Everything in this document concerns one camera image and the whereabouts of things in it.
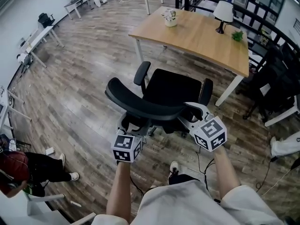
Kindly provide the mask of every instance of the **white cube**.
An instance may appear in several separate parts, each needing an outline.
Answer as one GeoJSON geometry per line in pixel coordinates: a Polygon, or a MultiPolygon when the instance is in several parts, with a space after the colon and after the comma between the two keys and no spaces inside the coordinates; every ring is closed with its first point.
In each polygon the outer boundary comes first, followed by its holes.
{"type": "Polygon", "coordinates": [[[215,117],[190,131],[195,143],[213,151],[227,141],[227,129],[219,117],[215,117]]]}
{"type": "Polygon", "coordinates": [[[142,138],[130,135],[117,135],[112,143],[114,158],[118,161],[132,163],[142,150],[142,138]]]}

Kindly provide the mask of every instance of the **white lamp shade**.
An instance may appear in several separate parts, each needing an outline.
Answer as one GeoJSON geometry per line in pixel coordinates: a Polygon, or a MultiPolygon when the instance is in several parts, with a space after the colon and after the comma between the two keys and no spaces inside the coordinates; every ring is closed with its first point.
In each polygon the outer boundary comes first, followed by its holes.
{"type": "Polygon", "coordinates": [[[233,5],[229,2],[220,1],[214,11],[214,16],[224,22],[233,21],[233,5]]]}

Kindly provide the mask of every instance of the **white shirt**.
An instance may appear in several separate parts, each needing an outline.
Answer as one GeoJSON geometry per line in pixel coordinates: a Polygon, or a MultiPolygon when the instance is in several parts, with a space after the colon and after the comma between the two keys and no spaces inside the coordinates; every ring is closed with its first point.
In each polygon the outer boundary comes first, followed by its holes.
{"type": "MultiPolygon", "coordinates": [[[[248,186],[239,186],[218,205],[197,180],[157,187],[142,199],[132,225],[283,225],[248,186]]],[[[92,225],[128,225],[111,215],[97,215],[92,225]]]]}
{"type": "Polygon", "coordinates": [[[20,56],[17,58],[18,62],[19,63],[24,62],[24,60],[27,56],[28,56],[28,54],[21,53],[20,56]]]}

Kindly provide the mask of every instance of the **chair seat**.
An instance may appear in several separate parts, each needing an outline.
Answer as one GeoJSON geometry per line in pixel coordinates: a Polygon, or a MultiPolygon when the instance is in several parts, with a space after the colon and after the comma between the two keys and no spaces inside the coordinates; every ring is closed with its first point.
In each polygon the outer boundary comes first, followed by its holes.
{"type": "Polygon", "coordinates": [[[198,102],[201,82],[184,75],[156,69],[143,99],[164,106],[180,106],[184,102],[198,102]]]}

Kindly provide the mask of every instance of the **sleeve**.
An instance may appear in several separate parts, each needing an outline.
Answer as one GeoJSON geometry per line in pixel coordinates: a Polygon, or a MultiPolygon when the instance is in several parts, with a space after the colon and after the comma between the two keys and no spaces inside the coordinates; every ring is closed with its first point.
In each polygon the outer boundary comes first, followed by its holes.
{"type": "Polygon", "coordinates": [[[95,216],[92,225],[128,225],[128,222],[121,217],[101,214],[95,216]]]}
{"type": "Polygon", "coordinates": [[[9,187],[9,185],[3,183],[3,182],[0,182],[0,191],[6,195],[8,194],[10,191],[11,191],[11,188],[9,187]]]}
{"type": "Polygon", "coordinates": [[[239,186],[228,192],[223,197],[221,206],[241,224],[284,224],[260,196],[248,186],[239,186]]]}

